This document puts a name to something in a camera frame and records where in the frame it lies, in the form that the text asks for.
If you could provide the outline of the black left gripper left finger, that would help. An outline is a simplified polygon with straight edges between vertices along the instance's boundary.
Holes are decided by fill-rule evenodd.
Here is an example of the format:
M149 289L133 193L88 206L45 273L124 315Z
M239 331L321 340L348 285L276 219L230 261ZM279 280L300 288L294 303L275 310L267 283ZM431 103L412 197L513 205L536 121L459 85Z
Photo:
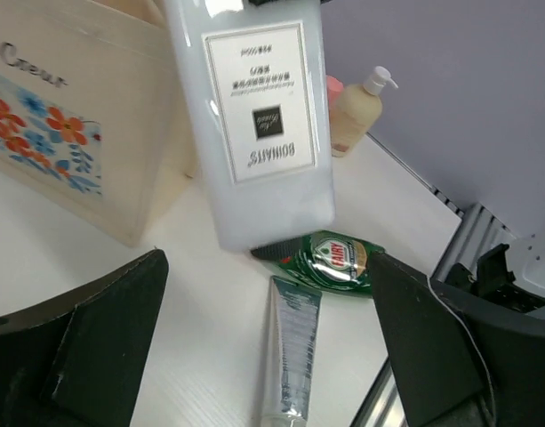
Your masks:
M151 250L0 317L0 426L127 426L169 263Z

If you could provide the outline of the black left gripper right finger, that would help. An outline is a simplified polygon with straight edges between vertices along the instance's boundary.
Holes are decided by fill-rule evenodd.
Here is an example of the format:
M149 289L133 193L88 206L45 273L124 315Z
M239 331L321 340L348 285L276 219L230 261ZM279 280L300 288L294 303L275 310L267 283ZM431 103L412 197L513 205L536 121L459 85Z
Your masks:
M545 298L520 290L493 249L477 279L432 280L388 254L369 261L389 362L411 426L545 426Z

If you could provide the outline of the white bottle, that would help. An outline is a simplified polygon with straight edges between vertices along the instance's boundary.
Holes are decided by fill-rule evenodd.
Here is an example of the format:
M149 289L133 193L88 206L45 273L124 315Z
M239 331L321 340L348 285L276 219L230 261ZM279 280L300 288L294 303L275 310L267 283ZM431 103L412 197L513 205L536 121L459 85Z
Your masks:
M220 247L241 253L329 226L321 4L163 7Z

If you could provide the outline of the beige canvas tote bag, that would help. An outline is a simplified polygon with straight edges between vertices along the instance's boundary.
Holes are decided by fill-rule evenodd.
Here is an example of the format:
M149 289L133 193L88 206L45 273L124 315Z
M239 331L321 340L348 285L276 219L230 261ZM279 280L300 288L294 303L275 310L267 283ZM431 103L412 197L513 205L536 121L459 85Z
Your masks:
M188 186L159 1L0 1L0 170L127 246Z

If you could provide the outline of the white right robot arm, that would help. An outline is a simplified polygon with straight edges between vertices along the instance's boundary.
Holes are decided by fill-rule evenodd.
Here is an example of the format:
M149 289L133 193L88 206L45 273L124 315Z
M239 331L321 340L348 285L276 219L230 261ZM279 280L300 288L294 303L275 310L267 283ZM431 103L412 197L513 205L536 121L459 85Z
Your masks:
M545 1L332 1L330 75L395 78L383 112L334 163L336 229L424 272L509 245L545 296Z

